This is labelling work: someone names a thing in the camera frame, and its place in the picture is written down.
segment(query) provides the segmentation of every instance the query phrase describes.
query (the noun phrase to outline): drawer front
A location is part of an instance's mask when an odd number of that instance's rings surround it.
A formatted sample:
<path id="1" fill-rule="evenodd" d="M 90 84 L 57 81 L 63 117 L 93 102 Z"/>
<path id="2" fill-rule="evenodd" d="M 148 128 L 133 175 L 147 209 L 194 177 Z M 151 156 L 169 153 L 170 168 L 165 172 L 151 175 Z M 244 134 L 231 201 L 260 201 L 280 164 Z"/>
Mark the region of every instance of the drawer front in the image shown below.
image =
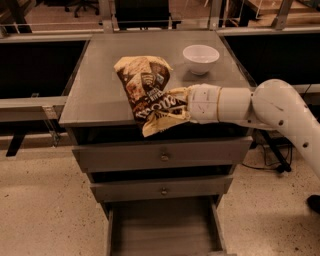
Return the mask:
<path id="1" fill-rule="evenodd" d="M 209 197 L 113 203 L 109 216 L 108 256 L 231 256 Z"/>
<path id="2" fill-rule="evenodd" d="M 179 198 L 227 193 L 232 176 L 206 176 L 166 180 L 122 181 L 91 184 L 98 202 Z"/>
<path id="3" fill-rule="evenodd" d="M 232 165 L 244 159 L 251 142 L 248 136 L 179 143 L 98 144 L 75 147 L 73 153 L 88 172 Z"/>

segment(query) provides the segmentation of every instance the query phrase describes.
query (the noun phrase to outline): snack bag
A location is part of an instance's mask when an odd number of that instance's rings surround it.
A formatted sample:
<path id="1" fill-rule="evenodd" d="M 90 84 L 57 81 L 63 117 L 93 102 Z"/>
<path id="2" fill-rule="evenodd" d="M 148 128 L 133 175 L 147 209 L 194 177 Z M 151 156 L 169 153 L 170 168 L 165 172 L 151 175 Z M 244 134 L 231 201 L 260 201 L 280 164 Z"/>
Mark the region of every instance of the snack bag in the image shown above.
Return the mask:
<path id="1" fill-rule="evenodd" d="M 164 92 L 172 70 L 161 57 L 123 57 L 114 66 L 145 137 L 187 122 L 186 101 Z"/>

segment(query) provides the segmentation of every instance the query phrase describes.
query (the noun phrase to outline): gray tabletop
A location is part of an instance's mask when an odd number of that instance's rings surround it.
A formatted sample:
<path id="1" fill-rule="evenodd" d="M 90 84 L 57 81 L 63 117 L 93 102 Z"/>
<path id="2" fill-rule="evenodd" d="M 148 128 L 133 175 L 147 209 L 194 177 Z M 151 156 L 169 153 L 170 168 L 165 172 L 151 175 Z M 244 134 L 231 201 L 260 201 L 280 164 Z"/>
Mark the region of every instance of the gray tabletop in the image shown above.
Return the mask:
<path id="1" fill-rule="evenodd" d="M 182 51 L 192 44 L 215 47 L 220 58 L 203 76 L 190 73 Z M 165 88 L 208 83 L 249 87 L 227 48 L 214 31 L 149 31 L 93 35 L 62 112 L 65 127 L 134 124 L 123 86 L 113 66 L 124 56 L 160 56 L 173 68 Z"/>

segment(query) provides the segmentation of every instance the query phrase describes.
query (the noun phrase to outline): ceramic bowl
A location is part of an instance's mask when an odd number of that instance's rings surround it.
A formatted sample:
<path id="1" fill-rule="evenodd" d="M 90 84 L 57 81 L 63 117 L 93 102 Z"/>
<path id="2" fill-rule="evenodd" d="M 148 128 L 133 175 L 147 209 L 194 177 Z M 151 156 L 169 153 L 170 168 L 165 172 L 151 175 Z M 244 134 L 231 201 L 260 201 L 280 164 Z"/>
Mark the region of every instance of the ceramic bowl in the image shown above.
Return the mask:
<path id="1" fill-rule="evenodd" d="M 203 75 L 211 70 L 219 59 L 219 52 L 207 45 L 190 45 L 183 50 L 184 63 L 191 73 Z"/>

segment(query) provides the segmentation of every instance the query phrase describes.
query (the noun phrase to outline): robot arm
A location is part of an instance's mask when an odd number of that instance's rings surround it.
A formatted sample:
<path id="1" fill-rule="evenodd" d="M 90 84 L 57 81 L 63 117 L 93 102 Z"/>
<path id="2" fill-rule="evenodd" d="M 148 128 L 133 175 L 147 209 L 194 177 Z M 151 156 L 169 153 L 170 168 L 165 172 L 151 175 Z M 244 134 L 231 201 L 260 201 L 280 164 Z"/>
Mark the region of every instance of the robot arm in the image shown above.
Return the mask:
<path id="1" fill-rule="evenodd" d="M 193 122 L 227 122 L 277 130 L 297 148 L 320 178 L 320 124 L 298 92 L 271 79 L 252 93 L 247 88 L 195 85 L 188 95 Z"/>

